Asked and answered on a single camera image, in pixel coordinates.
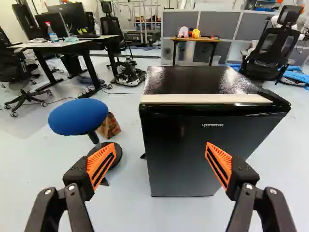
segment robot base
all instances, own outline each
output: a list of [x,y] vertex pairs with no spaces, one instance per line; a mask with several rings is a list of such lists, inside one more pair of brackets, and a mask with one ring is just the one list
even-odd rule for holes
[[119,85],[123,85],[123,86],[130,86],[130,87],[137,86],[145,80],[146,72],[143,71],[143,70],[140,70],[140,69],[136,69],[135,71],[136,71],[136,78],[134,78],[134,80],[130,80],[130,79],[128,79],[125,76],[120,74],[116,78],[114,78],[111,81],[111,83],[112,84],[119,84]]

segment keyboard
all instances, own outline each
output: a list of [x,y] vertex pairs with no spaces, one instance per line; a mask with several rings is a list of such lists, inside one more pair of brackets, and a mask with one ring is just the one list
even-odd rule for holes
[[88,34],[88,35],[77,35],[77,38],[98,38],[100,37],[99,35],[92,35],[92,34]]

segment black mesh office chair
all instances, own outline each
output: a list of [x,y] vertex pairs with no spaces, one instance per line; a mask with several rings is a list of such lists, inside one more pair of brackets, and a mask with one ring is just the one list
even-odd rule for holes
[[[23,54],[24,50],[24,48],[19,48],[15,51],[12,51],[2,44],[0,49],[0,82],[10,82],[10,85],[16,84],[17,86],[25,87],[31,81],[31,72],[37,69],[38,65],[25,64],[25,56]],[[47,103],[45,103],[44,100],[37,99],[34,96],[42,95],[44,93],[52,95],[52,92],[49,89],[34,93],[25,92],[22,88],[20,91],[21,95],[19,97],[4,103],[4,108],[10,109],[10,104],[17,102],[17,105],[12,109],[12,117],[18,116],[16,110],[20,108],[26,100],[29,102],[41,102],[42,106],[47,106]]]
[[103,12],[106,13],[105,17],[100,18],[102,34],[120,36],[119,39],[116,40],[111,46],[114,56],[117,57],[116,65],[118,66],[119,56],[121,55],[121,52],[126,51],[126,49],[128,48],[130,51],[130,56],[133,59],[132,51],[131,51],[130,46],[128,45],[129,42],[126,41],[121,31],[118,18],[111,15],[112,13],[111,2],[103,1],[101,2],[101,5],[102,5]]
[[243,56],[239,72],[254,81],[273,81],[276,84],[288,68],[288,58],[300,32],[291,29],[301,14],[300,6],[283,6],[278,17],[281,28],[267,28],[247,57]]

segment desk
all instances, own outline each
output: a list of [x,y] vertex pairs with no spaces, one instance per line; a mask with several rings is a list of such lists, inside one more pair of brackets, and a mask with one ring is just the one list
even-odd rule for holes
[[[86,38],[83,40],[80,40],[78,42],[45,42],[45,43],[22,43],[15,46],[11,46],[9,48],[12,49],[18,49],[18,48],[25,48],[25,49],[32,49],[43,68],[46,76],[48,77],[50,83],[46,84],[38,89],[36,91],[41,91],[43,89],[46,89],[48,87],[51,87],[58,82],[63,81],[63,78],[55,79],[53,74],[51,73],[50,69],[48,68],[46,61],[43,58],[44,53],[48,54],[76,54],[76,55],[82,55],[85,60],[86,67],[89,71],[90,77],[92,79],[93,85],[95,87],[94,91],[91,92],[87,97],[90,97],[94,93],[96,93],[101,88],[101,83],[98,79],[98,76],[96,74],[96,71],[93,67],[93,64],[91,62],[89,53],[90,50],[92,50],[93,47],[95,47],[96,43],[99,42],[100,45],[109,47],[109,43],[115,39],[119,35],[112,35],[112,36],[101,36],[98,38]],[[111,63],[115,65],[114,56],[112,53],[109,52],[109,58],[111,60]]]
[[173,50],[173,66],[175,65],[175,57],[176,57],[176,48],[177,48],[177,43],[181,41],[199,41],[199,42],[209,42],[212,45],[212,52],[211,52],[211,58],[209,61],[209,65],[212,65],[212,60],[214,56],[214,52],[216,51],[217,44],[219,42],[222,42],[222,40],[213,40],[210,39],[209,37],[199,37],[199,38],[178,38],[178,37],[171,37],[171,40],[174,41],[174,50]]

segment mini fridge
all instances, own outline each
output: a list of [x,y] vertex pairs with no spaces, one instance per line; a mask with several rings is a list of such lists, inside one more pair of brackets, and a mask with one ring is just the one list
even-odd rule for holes
[[148,67],[139,112],[151,195],[212,196],[206,142],[247,159],[290,109],[227,66]]

